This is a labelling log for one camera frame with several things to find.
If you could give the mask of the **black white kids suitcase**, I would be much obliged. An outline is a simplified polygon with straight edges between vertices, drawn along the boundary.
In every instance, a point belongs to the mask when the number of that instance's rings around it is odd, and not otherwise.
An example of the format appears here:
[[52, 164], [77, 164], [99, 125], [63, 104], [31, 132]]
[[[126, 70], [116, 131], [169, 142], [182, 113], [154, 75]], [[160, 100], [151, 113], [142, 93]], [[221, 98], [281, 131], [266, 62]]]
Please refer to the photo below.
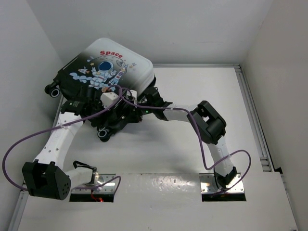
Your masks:
[[58, 71], [45, 93], [53, 98], [62, 94], [69, 101], [89, 102], [104, 92], [118, 93], [115, 85], [120, 85], [135, 90], [139, 98], [155, 83], [150, 60], [108, 38], [100, 38]]

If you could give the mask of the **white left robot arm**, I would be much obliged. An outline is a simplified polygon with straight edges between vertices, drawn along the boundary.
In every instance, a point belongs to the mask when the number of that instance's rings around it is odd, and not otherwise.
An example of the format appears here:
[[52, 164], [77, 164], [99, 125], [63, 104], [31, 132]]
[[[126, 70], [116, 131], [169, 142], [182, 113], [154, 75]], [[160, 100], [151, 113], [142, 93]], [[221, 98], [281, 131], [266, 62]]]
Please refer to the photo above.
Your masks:
[[33, 162], [25, 162], [22, 174], [31, 196], [64, 200], [73, 189], [97, 188], [97, 168], [73, 162], [74, 168], [64, 171], [69, 147], [85, 120], [107, 112], [119, 101], [113, 92], [104, 93], [99, 99], [102, 110], [92, 113], [88, 102], [65, 101], [58, 115], [54, 131]]

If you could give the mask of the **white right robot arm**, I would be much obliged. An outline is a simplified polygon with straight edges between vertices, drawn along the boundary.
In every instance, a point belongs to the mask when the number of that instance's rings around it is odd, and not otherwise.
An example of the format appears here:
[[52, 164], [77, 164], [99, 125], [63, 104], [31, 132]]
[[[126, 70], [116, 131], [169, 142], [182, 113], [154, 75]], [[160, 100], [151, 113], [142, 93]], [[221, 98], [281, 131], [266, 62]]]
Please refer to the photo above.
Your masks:
[[164, 121], [181, 121], [190, 123], [197, 134], [199, 144], [206, 144], [210, 150], [213, 166], [208, 167], [205, 161], [204, 150], [201, 150], [204, 167], [213, 170], [217, 185], [222, 190], [236, 177], [237, 170], [230, 160], [225, 134], [226, 121], [208, 101], [201, 101], [196, 106], [179, 106], [164, 101], [155, 87], [145, 93], [145, 102], [129, 102], [129, 104], [144, 111], [153, 113]]

